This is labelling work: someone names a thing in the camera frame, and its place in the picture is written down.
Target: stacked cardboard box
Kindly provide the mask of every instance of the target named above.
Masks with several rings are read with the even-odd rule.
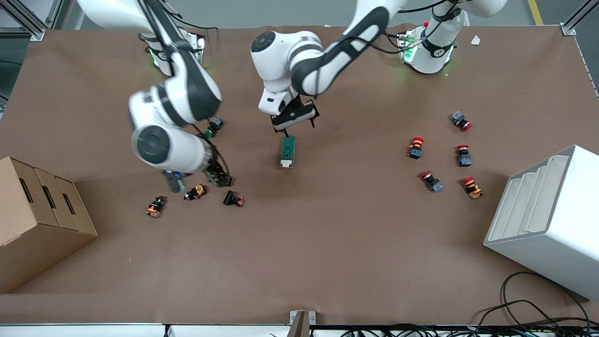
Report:
[[[75,185],[0,160],[0,293],[13,291],[98,237]]]

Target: metal bracket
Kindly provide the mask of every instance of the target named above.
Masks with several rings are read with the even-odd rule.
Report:
[[[31,38],[29,39],[29,41],[31,42],[40,42],[41,40],[44,39],[44,35],[46,34],[46,30],[42,29],[41,30],[41,35],[31,35]]]
[[[293,311],[289,311],[289,324],[293,324],[294,323],[294,319],[295,316],[297,316],[299,311],[303,311],[303,310],[293,310]],[[308,313],[308,322],[310,322],[310,325],[315,325],[316,324],[316,311],[307,311]]]
[[[563,22],[559,23],[559,28],[561,29],[563,36],[576,35],[576,30],[574,28],[572,28],[572,30],[568,31],[564,25],[565,25],[565,23],[563,23]]]
[[[21,0],[3,0],[0,2],[0,8],[4,9],[23,29],[32,35],[31,41],[41,41],[44,38],[44,30],[48,28],[48,25]]]

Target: electrical component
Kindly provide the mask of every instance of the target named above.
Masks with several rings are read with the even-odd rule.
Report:
[[[414,58],[414,48],[416,47],[417,43],[416,33],[413,29],[411,31],[397,35],[397,45],[399,46],[400,50],[401,63],[412,61]]]
[[[292,169],[294,167],[295,136],[283,137],[281,146],[281,167]]]
[[[466,121],[464,114],[459,111],[454,112],[449,119],[451,120],[451,123],[462,129],[462,131],[468,131],[468,129],[472,127],[472,123]]]
[[[214,135],[216,135],[216,131],[219,131],[223,128],[223,125],[224,123],[222,119],[214,117],[210,120],[210,122],[208,122],[208,128],[204,130],[203,133],[206,135],[206,137],[212,138]]]
[[[410,145],[410,158],[420,159],[422,155],[422,143],[424,139],[420,137],[414,137],[412,139],[412,145]]]
[[[223,200],[223,204],[225,206],[232,206],[235,205],[237,207],[242,207],[243,204],[246,202],[243,198],[238,198],[235,196],[236,192],[233,191],[228,191],[226,193],[225,199]]]
[[[468,145],[462,144],[458,145],[458,166],[460,167],[468,167],[472,165],[472,158],[470,157],[470,153],[468,152]]]
[[[202,197],[202,195],[206,195],[208,191],[206,190],[206,186],[199,184],[192,188],[190,191],[185,193],[183,196],[184,200],[197,200]]]
[[[434,176],[432,176],[430,171],[422,173],[420,177],[426,182],[428,189],[430,189],[431,192],[437,193],[443,189],[443,184],[439,181],[439,179],[436,179]]]
[[[152,218],[158,218],[160,213],[162,212],[162,208],[167,203],[167,200],[163,196],[155,197],[154,201],[148,205],[148,210],[146,211],[146,215],[151,216]]]
[[[471,199],[476,199],[483,196],[482,189],[480,189],[479,186],[474,183],[473,177],[462,179],[462,183],[464,184],[464,186],[466,186],[464,190],[466,191],[466,193],[468,193],[468,196]]]
[[[193,54],[200,64],[202,64],[202,56],[204,55],[204,47],[205,47],[205,38],[201,35],[194,34],[186,31],[185,29],[179,27],[179,31],[181,32],[182,37],[189,42],[193,50]],[[168,55],[161,50],[162,45],[160,42],[156,41],[155,38],[146,37],[143,34],[139,34],[139,39],[148,44],[146,47],[146,52],[152,56],[154,65],[160,68],[160,71],[167,76],[172,76],[173,72],[171,69],[171,63],[168,58]]]

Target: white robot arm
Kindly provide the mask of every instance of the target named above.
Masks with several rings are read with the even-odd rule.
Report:
[[[163,170],[173,192],[183,190],[183,178],[201,170],[217,186],[231,177],[219,163],[219,153],[207,139],[182,128],[217,112],[221,94],[194,55],[194,49],[159,0],[78,0],[87,16],[107,29],[141,32],[151,48],[167,56],[173,77],[134,93],[129,99],[135,154]]]
[[[506,1],[447,0],[436,6],[433,13],[448,17],[451,13],[446,13],[447,9],[451,8],[453,11],[459,5],[477,16],[487,17],[502,9]],[[318,111],[311,101],[303,104],[299,95],[317,96],[324,93],[337,76],[367,48],[365,41],[372,43],[376,40],[387,28],[391,18],[407,2],[408,0],[357,0],[349,27],[326,49],[323,49],[318,36],[309,31],[294,34],[269,31],[258,36],[252,43],[252,60],[258,75],[264,81],[258,109],[271,115],[275,132],[283,131],[287,134],[286,128],[291,125],[306,119],[313,122],[319,116]],[[426,40],[431,49],[434,45],[444,46],[449,50],[459,29],[455,31],[451,23],[445,23],[441,19],[434,20],[431,19],[427,32],[434,29],[434,22],[442,22],[443,29],[426,36],[419,48],[425,45]],[[444,31],[451,29],[455,35],[448,39]]]
[[[479,17],[497,14],[507,0],[447,0],[432,8],[428,26],[419,26],[402,34],[421,40],[411,50],[402,53],[402,60],[423,74],[434,74],[449,62],[455,38],[464,26],[464,11]]]

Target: black cable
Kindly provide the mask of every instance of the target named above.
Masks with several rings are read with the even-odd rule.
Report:
[[[167,11],[167,13],[168,13],[168,14],[170,14],[170,15],[171,15],[171,16],[172,16],[172,17],[173,17],[175,20],[179,21],[180,23],[183,23],[183,24],[185,24],[185,25],[188,25],[188,26],[191,26],[191,27],[194,27],[194,28],[198,28],[198,29],[216,29],[216,31],[218,31],[218,30],[219,30],[219,28],[218,28],[218,27],[200,27],[200,26],[192,25],[192,24],[191,24],[191,23],[189,23],[189,22],[185,22],[185,21],[183,21],[183,19],[179,19],[179,17],[178,17],[178,16],[176,16],[175,14],[173,14],[173,13],[171,13],[171,12],[169,12],[169,11]]]
[[[154,15],[150,12],[150,10],[146,7],[146,5],[144,5],[142,3],[142,0],[137,0],[137,4],[140,6],[141,11],[144,13],[146,19],[148,20],[148,23],[150,24],[150,27],[152,27],[152,30],[156,34],[156,38],[160,41],[160,44],[164,48],[166,46],[166,44],[164,43],[164,39],[162,38],[162,35],[159,34],[160,30],[158,29],[158,24],[156,23],[156,20],[154,19]],[[141,34],[138,34],[137,37],[140,40],[142,40],[142,38],[143,38],[143,36],[141,36]]]
[[[392,45],[392,46],[394,46],[395,48],[398,48],[398,49],[400,48],[400,46],[399,46],[398,44],[395,44],[395,43],[393,42],[393,40],[391,40],[391,36],[393,36],[393,35],[391,35],[391,34],[387,33],[387,31],[384,31],[384,32],[383,32],[383,35],[384,35],[384,36],[387,38],[387,40],[389,40],[389,43],[391,43],[391,45]]]
[[[170,324],[164,324],[164,337],[168,337],[168,332],[171,330]]]
[[[541,309],[540,309],[540,308],[539,308],[537,305],[535,305],[534,303],[530,302],[529,300],[521,300],[521,302],[523,302],[523,303],[527,303],[527,304],[530,304],[531,306],[533,306],[533,307],[534,307],[534,308],[535,308],[535,309],[536,309],[536,310],[537,310],[539,313],[541,313],[541,315],[542,315],[542,316],[543,316],[545,319],[547,319],[547,322],[548,322],[548,323],[551,323],[551,324],[555,325],[555,327],[556,327],[558,330],[562,330],[562,331],[564,331],[564,329],[562,329],[562,328],[561,328],[559,325],[557,325],[557,323],[553,322],[553,319],[551,319],[551,318],[550,318],[550,317],[549,317],[547,314],[545,314],[545,312],[544,312],[543,310],[541,310]],[[508,311],[508,312],[510,312],[510,313],[512,312],[512,311],[510,310],[510,306],[509,306],[509,305],[506,305],[506,309],[507,309],[507,311]],[[524,331],[526,331],[526,332],[530,333],[531,335],[533,335],[533,336],[535,336],[535,337],[539,337],[538,335],[535,335],[535,334],[534,334],[532,331],[530,331],[530,329],[528,329],[527,327],[525,327],[525,326],[524,326],[522,323],[520,323],[520,322],[519,322],[517,319],[515,319],[515,317],[512,317],[512,318],[514,319],[514,321],[516,322],[516,324],[518,324],[518,326],[519,326],[520,328],[522,328],[522,330],[524,330]]]
[[[172,13],[170,10],[167,9],[167,0],[160,0],[160,2],[162,2],[162,6],[164,7],[164,9],[167,11],[168,14],[170,15],[175,15],[177,17],[180,17],[181,19],[183,18],[183,16],[181,15],[181,13]]]
[[[414,8],[412,10],[403,10],[403,11],[397,11],[397,13],[414,13],[414,12],[418,12],[418,11],[423,11],[423,10],[427,10],[429,8],[435,7],[436,5],[440,5],[442,3],[444,3],[446,0],[441,0],[439,2],[435,2],[432,5],[428,5],[428,6],[424,6],[424,7],[420,7],[420,8]]]
[[[555,285],[556,287],[558,287],[560,290],[562,290],[563,292],[566,293],[566,295],[568,295],[569,298],[571,298],[574,303],[576,303],[576,305],[580,308],[580,310],[582,311],[582,314],[585,316],[585,321],[586,321],[586,335],[585,336],[590,336],[591,335],[591,321],[589,319],[589,315],[586,313],[586,310],[583,308],[583,306],[580,304],[580,302],[571,294],[570,290],[564,288],[562,285],[557,284],[555,282],[553,282],[552,280],[546,278],[545,276],[539,274],[539,273],[535,273],[535,272],[516,272],[511,274],[510,276],[508,276],[506,278],[505,281],[503,281],[503,284],[501,285],[501,295],[502,295],[502,299],[503,302],[506,303],[507,302],[507,295],[506,295],[506,289],[507,289],[507,284],[508,282],[514,277],[514,276],[518,276],[518,275],[532,275],[532,276],[536,276],[538,278],[544,279],[545,281],[550,282],[551,284]],[[506,307],[507,312],[510,314],[511,318],[518,323],[518,325],[521,326],[521,323],[518,322],[518,320],[516,319],[516,317],[513,315],[512,311],[510,310],[509,306]]]
[[[422,332],[424,332],[424,334],[427,337],[432,336],[432,335],[430,335],[428,333],[429,331],[432,331],[432,332],[435,333],[435,337],[439,337],[439,334],[437,333],[436,330],[431,329],[430,327],[427,327],[427,326],[418,326],[418,325],[415,325],[415,324],[404,323],[404,324],[402,324],[402,327],[408,327],[409,329],[412,329],[412,330],[422,331]]]
[[[480,327],[482,326],[482,324],[483,324],[483,322],[484,322],[485,318],[486,318],[486,317],[487,317],[487,316],[488,316],[490,313],[492,313],[492,312],[494,312],[494,311],[496,311],[496,310],[499,310],[499,309],[501,309],[501,308],[508,308],[510,305],[513,305],[513,304],[516,304],[516,303],[521,303],[521,302],[526,302],[526,303],[529,303],[529,304],[531,304],[532,306],[534,306],[534,307],[535,307],[535,309],[539,310],[539,312],[541,312],[541,313],[542,313],[542,314],[545,316],[545,313],[544,313],[544,312],[542,312],[542,310],[541,310],[541,309],[539,309],[539,308],[538,308],[538,307],[537,307],[535,304],[533,304],[533,303],[532,303],[532,302],[530,302],[529,300],[515,300],[515,301],[507,302],[507,303],[504,303],[504,304],[501,304],[501,305],[494,306],[493,308],[491,308],[491,309],[487,310],[487,311],[486,311],[486,312],[483,314],[483,316],[481,317],[481,319],[480,319],[480,321],[479,321],[478,325],[476,326],[476,328],[474,329],[474,331],[472,331],[472,332],[469,332],[469,337],[470,337],[470,336],[473,336],[473,335],[475,335],[475,334],[476,334],[476,333],[477,333],[477,332],[480,330]]]
[[[223,161],[223,165],[225,166],[225,170],[226,170],[226,172],[225,172],[225,173],[226,173],[227,175],[229,175],[229,172],[230,172],[230,171],[229,171],[229,165],[227,165],[227,163],[226,163],[226,160],[225,160],[225,157],[223,157],[223,155],[222,155],[222,154],[220,154],[220,151],[219,151],[219,150],[216,148],[216,145],[212,144],[212,142],[208,140],[208,137],[206,137],[206,136],[204,135],[204,133],[203,133],[202,131],[200,131],[200,130],[199,130],[199,128],[198,128],[197,126],[195,126],[195,124],[192,124],[191,126],[193,126],[193,128],[194,128],[194,129],[196,129],[196,131],[199,133],[199,134],[198,134],[198,137],[200,137],[200,138],[202,138],[203,140],[205,140],[205,141],[206,141],[206,143],[208,143],[208,144],[209,144],[209,145],[212,147],[212,149],[213,149],[213,150],[214,150],[214,152],[216,153],[217,160],[218,160],[218,157],[220,157],[220,159],[222,159],[222,161]]]
[[[399,54],[399,53],[402,52],[402,50],[397,50],[397,51],[395,51],[395,50],[393,50],[393,51],[385,50],[385,49],[383,49],[381,47],[375,46],[372,42],[369,42],[368,40],[365,40],[365,39],[363,39],[361,37],[344,37],[339,42],[342,42],[344,40],[358,40],[358,41],[362,41],[362,42],[364,42],[366,44],[367,47],[372,47],[373,49],[376,49],[376,50],[378,50],[380,52],[383,52],[385,54]]]
[[[559,322],[563,322],[563,321],[582,321],[582,322],[586,322],[586,319],[584,318],[580,318],[580,317],[556,317],[556,318],[552,318],[552,320],[556,323]],[[589,322],[591,322],[592,324],[595,325],[595,327],[599,327],[599,322],[593,321],[593,320],[589,320]],[[534,323],[525,323],[524,325],[526,326],[541,326],[543,324],[545,324],[545,321],[541,321],[541,322],[534,322]]]
[[[447,16],[449,13],[451,13],[453,11],[453,9],[455,8],[456,4],[453,4],[451,7],[449,7],[447,13],[445,13],[445,15],[443,15],[443,17]],[[429,34],[426,34],[426,36],[424,36],[425,38],[428,38],[432,35],[432,33],[434,33],[437,28],[439,28],[439,26],[442,24],[442,22],[439,22],[437,24],[437,26],[435,26],[435,28],[432,29],[432,32],[430,32]]]
[[[13,62],[13,61],[3,61],[3,60],[0,60],[0,62],[2,62],[2,63],[16,64],[16,65],[23,65],[22,63]]]
[[[204,36],[202,34],[196,34],[196,33],[193,33],[193,34],[199,36],[200,38],[206,38],[206,36]]]

